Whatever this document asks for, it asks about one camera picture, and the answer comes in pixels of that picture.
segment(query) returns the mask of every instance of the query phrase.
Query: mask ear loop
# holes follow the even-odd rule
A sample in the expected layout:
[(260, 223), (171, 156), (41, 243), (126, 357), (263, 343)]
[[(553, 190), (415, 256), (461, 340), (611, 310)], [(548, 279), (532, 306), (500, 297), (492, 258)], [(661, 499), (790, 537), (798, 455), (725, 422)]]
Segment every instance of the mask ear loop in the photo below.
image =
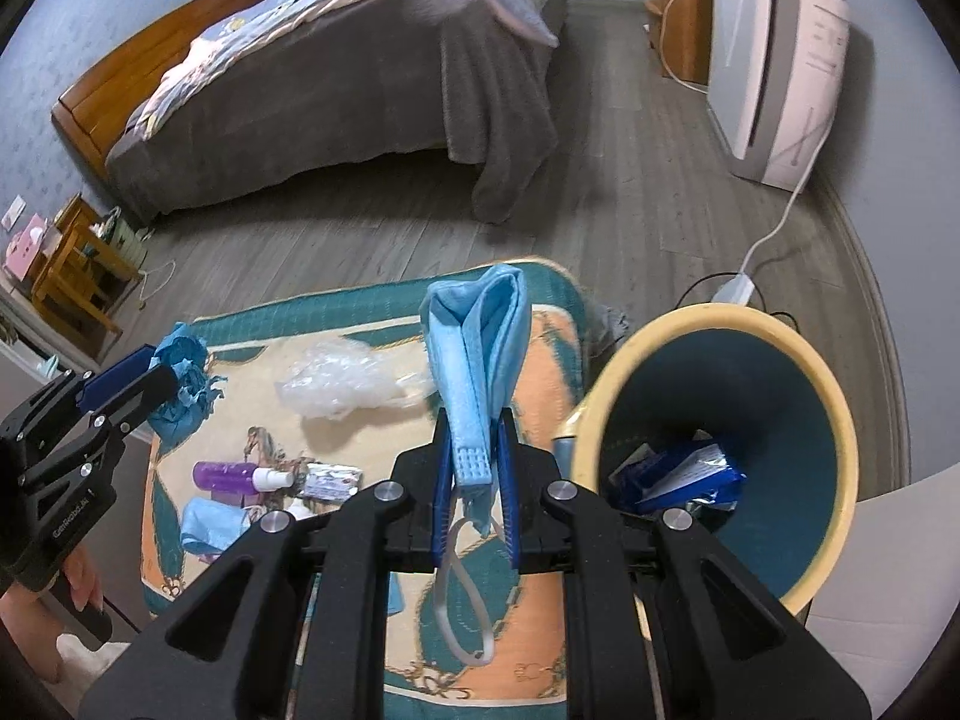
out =
[[(487, 606), (483, 602), (480, 590), (477, 589), (477, 585), (470, 579), (463, 563), (460, 561), (460, 558), (457, 557), (457, 536), (460, 535), (461, 529), (467, 522), (469, 522), (469, 520), (465, 517), (458, 519), (450, 526), (450, 530), (446, 536), (446, 549), (443, 551), (443, 560), (440, 562), (440, 568), (437, 570), (437, 579), (433, 589), (433, 610), (437, 618), (437, 626), (440, 628), (440, 635), (443, 637), (446, 646), (448, 646), (453, 656), (466, 666), (485, 666), (493, 660), (493, 623), (490, 621), (490, 614), (487, 612)], [(506, 543), (503, 526), (493, 518), (491, 518), (491, 525), (493, 525), (493, 531), (496, 533), (496, 536)], [(460, 580), (460, 584), (462, 584), (464, 592), (467, 594), (467, 600), (469, 600), (473, 613), (476, 614), (477, 621), (480, 624), (483, 652), (479, 656), (467, 652), (467, 650), (464, 650), (464, 648), (460, 646), (460, 642), (457, 641), (457, 635), (453, 632), (453, 627), (450, 625), (449, 611), (446, 605), (446, 594), (448, 593), (451, 568), (453, 569), (453, 573), (457, 575), (457, 579)]]

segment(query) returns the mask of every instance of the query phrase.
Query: white appliance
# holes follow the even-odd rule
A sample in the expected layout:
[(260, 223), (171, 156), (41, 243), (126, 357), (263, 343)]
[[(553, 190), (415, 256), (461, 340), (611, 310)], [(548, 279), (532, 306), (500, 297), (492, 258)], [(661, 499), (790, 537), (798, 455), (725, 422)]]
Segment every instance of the white appliance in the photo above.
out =
[(707, 103), (734, 175), (793, 190), (832, 124), (846, 0), (713, 0)]

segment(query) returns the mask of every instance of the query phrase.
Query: gray bed skirt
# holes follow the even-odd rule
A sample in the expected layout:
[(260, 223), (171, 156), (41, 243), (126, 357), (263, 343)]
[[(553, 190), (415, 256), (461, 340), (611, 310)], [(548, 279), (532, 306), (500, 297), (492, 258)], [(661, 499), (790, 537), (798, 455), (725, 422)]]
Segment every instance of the gray bed skirt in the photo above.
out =
[[(555, 34), (567, 0), (548, 0)], [(480, 0), (368, 0), (301, 26), (189, 100), (149, 141), (107, 156), (142, 220), (224, 202), (314, 167), (445, 145), (482, 165), (479, 220), (505, 220), (557, 144), (552, 50), (515, 36)]]

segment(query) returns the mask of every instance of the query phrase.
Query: wooden nightstand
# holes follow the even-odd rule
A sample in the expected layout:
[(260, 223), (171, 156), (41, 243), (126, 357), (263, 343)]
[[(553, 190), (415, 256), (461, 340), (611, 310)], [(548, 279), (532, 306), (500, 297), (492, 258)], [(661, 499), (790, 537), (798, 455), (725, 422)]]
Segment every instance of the wooden nightstand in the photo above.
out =
[[(647, 0), (651, 15), (650, 47), (659, 52), (664, 7), (670, 0)], [(713, 0), (675, 0), (666, 17), (664, 58), (680, 79), (706, 84), (710, 72)]]

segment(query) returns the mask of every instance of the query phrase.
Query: blue wall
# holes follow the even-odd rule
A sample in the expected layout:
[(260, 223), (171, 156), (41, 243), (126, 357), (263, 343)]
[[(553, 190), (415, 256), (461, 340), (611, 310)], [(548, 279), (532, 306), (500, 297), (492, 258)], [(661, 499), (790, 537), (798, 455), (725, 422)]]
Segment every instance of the blue wall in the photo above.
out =
[[(149, 23), (191, 0), (37, 0), (0, 55), (0, 213), (17, 194), (51, 218), (76, 191), (113, 204), (80, 174), (54, 125), (56, 98), (91, 65)], [(8, 233), (0, 228), (0, 245)]]

